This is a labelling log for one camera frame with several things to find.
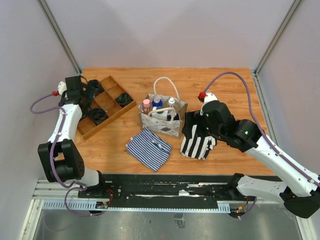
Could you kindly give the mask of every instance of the gray floor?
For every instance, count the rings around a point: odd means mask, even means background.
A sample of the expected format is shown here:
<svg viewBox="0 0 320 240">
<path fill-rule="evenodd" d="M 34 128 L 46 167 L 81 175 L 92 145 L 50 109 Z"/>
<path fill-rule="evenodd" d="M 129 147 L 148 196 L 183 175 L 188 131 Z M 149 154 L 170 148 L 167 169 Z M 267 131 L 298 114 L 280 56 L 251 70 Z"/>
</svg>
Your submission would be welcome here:
<svg viewBox="0 0 320 240">
<path fill-rule="evenodd" d="M 186 213 L 184 219 L 184 228 L 178 228 L 175 213 L 168 212 L 77 217 L 66 210 L 51 210 L 41 213 L 34 240 L 302 239 L 295 216 L 279 205 L 256 205 L 241 221 L 225 213 Z"/>
</svg>

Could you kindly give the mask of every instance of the blue and white striped cloth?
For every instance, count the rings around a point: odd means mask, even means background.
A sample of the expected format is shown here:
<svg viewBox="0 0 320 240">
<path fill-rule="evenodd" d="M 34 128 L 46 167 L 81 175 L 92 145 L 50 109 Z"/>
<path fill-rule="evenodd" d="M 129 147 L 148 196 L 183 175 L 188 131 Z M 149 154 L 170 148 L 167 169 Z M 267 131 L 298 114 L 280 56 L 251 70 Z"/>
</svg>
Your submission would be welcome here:
<svg viewBox="0 0 320 240">
<path fill-rule="evenodd" d="M 172 146 L 146 127 L 125 145 L 126 151 L 156 172 L 169 158 Z"/>
</svg>

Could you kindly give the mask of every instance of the white wall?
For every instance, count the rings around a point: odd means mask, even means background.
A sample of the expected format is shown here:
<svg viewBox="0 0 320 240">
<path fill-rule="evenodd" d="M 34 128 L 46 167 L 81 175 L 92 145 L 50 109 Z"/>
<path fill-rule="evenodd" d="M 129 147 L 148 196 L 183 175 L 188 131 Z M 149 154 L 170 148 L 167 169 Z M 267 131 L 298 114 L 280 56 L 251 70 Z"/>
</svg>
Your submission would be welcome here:
<svg viewBox="0 0 320 240">
<path fill-rule="evenodd" d="M 320 1 L 304 1 L 260 74 L 280 146 L 320 174 Z M 320 212 L 313 217 L 320 238 Z"/>
<path fill-rule="evenodd" d="M 0 238 L 14 240 L 44 176 L 38 144 L 58 118 L 58 112 L 35 116 L 29 107 L 75 72 L 36 0 L 2 0 L 0 32 Z"/>
<path fill-rule="evenodd" d="M 293 0 L 47 0 L 84 67 L 249 67 Z"/>
</svg>

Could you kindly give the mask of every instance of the pink bottle cap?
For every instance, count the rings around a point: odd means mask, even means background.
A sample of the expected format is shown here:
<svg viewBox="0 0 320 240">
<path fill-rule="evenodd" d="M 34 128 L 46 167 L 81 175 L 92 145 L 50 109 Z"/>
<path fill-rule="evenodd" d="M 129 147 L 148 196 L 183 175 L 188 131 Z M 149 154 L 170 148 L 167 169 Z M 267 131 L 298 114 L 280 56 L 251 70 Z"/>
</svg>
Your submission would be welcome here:
<svg viewBox="0 0 320 240">
<path fill-rule="evenodd" d="M 143 100 L 143 106 L 144 106 L 145 108 L 149 108 L 149 107 L 150 107 L 150 100 L 149 100 L 149 99 Z"/>
</svg>

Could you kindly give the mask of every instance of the floor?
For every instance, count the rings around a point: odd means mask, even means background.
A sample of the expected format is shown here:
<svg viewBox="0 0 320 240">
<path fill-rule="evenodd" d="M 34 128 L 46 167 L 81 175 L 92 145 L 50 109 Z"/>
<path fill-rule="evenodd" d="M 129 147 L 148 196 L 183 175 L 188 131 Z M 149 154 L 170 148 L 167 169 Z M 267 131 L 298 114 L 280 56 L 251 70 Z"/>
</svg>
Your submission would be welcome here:
<svg viewBox="0 0 320 240">
<path fill-rule="evenodd" d="M 302 240 L 297 218 L 278 204 L 255 206 L 243 220 L 226 213 L 108 211 L 77 217 L 41 213 L 33 240 Z"/>
<path fill-rule="evenodd" d="M 251 72 L 248 68 L 85 68 L 83 76 L 88 80 L 111 75 L 139 104 L 147 93 L 153 93 L 153 83 L 159 77 L 169 77 L 176 85 L 180 98 L 188 103 L 188 111 L 199 110 L 202 103 L 199 92 L 218 74 L 234 71 L 247 82 L 252 108 L 263 129 L 267 130 Z M 219 101 L 227 104 L 236 119 L 252 119 L 249 114 L 245 87 L 234 75 L 221 77 L 210 89 Z M 175 91 L 165 80 L 157 84 L 157 92 L 175 96 Z M 126 152 L 126 143 L 141 129 L 138 107 L 121 116 L 103 130 L 84 141 L 77 133 L 75 144 L 83 157 L 85 166 L 103 173 L 152 173 L 137 159 Z M 157 171 L 159 174 L 200 175 L 272 175 L 273 173 L 256 159 L 227 146 L 224 142 L 209 154 L 206 160 L 184 157 L 180 154 L 181 139 L 162 136 L 173 146 L 168 161 Z"/>
</svg>

